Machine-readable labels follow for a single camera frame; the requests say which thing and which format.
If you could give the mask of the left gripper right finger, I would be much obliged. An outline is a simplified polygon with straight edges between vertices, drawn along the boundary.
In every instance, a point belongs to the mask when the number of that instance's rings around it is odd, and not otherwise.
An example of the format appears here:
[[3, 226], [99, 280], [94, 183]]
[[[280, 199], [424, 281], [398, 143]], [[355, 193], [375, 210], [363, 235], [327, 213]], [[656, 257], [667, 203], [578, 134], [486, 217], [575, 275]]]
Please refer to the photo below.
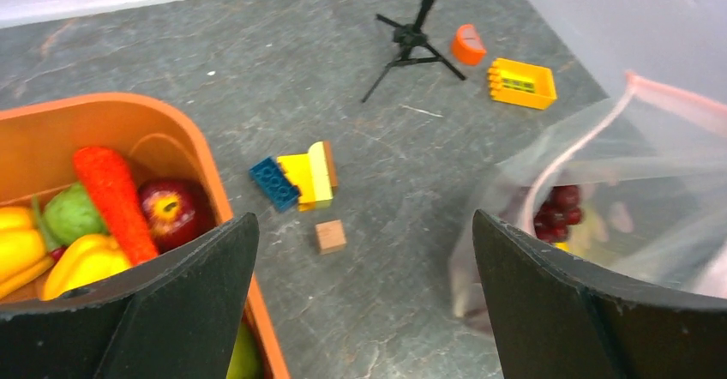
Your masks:
[[505, 377], [725, 377], [722, 298], [614, 273], [480, 210], [472, 237]]

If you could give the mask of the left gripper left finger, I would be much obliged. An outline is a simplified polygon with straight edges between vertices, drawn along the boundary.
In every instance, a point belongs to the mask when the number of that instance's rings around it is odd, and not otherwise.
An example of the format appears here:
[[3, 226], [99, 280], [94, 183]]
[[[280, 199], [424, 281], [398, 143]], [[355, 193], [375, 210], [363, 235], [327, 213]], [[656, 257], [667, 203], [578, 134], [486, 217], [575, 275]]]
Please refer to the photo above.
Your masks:
[[2, 377], [224, 377], [258, 243], [247, 213], [58, 298], [3, 305]]

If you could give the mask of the yellow banana bunch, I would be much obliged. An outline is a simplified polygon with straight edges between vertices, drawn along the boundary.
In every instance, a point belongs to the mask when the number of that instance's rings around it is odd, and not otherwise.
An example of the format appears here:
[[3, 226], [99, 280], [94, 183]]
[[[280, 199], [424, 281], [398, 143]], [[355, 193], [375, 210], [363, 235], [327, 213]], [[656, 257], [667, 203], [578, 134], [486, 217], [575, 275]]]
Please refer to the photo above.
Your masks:
[[602, 215], [588, 202], [581, 208], [584, 216], [579, 225], [571, 226], [565, 242], [555, 246], [591, 262], [608, 265], [623, 255], [622, 237], [618, 233], [633, 230], [629, 214], [623, 215], [619, 209]]

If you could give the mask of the dark grape bunch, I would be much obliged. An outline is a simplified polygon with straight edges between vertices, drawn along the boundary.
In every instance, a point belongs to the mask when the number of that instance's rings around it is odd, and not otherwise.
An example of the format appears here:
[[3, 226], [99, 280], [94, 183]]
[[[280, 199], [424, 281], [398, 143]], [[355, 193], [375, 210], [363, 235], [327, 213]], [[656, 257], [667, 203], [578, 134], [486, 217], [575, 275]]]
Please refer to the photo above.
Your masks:
[[581, 191], [578, 185], [552, 188], [533, 218], [536, 237], [548, 244], [565, 243], [571, 228], [583, 220], [584, 213], [580, 203]]

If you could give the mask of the clear zip top bag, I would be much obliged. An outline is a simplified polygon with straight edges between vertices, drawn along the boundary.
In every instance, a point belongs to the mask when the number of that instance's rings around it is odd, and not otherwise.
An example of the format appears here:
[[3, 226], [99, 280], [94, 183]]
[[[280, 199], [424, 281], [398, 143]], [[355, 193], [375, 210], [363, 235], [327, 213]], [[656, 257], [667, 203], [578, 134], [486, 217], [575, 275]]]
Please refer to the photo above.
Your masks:
[[546, 128], [492, 166], [468, 212], [482, 209], [525, 232], [552, 188], [580, 187], [606, 215], [629, 214], [618, 233], [619, 274], [716, 298], [726, 295], [726, 106], [630, 75], [624, 94]]

